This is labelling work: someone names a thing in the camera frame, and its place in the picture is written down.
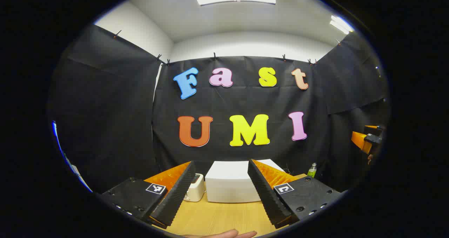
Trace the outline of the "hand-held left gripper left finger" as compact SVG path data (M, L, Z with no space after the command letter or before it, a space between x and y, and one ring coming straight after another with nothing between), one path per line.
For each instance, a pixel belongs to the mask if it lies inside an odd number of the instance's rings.
M166 229L172 225L195 177L194 161L148 179L130 177L101 194L101 199L135 219Z

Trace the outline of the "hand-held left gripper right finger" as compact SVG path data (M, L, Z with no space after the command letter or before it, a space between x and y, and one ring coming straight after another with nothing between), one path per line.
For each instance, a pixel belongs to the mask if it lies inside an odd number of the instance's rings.
M298 178L254 159L248 162L248 175L275 228L305 222L343 196L311 176Z

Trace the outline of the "white microwave oven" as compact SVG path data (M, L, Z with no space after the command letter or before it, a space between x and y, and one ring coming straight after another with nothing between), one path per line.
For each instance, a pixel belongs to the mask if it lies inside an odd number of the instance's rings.
M248 161L215 161L205 175L207 200L213 203L250 203L260 197L248 175Z

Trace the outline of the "white toaster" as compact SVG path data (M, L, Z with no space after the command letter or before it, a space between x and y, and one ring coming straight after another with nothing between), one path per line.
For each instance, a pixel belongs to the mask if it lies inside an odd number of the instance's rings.
M185 201L198 202L202 199L206 192L204 176L202 174L195 174L185 196Z

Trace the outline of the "small ceiling light panel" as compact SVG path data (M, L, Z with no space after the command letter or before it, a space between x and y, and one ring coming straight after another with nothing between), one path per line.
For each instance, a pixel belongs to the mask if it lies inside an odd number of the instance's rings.
M351 27L344 19L342 19L339 16L331 16L330 25L337 28L341 32L343 32L345 35L348 35L349 33L354 32L353 27Z

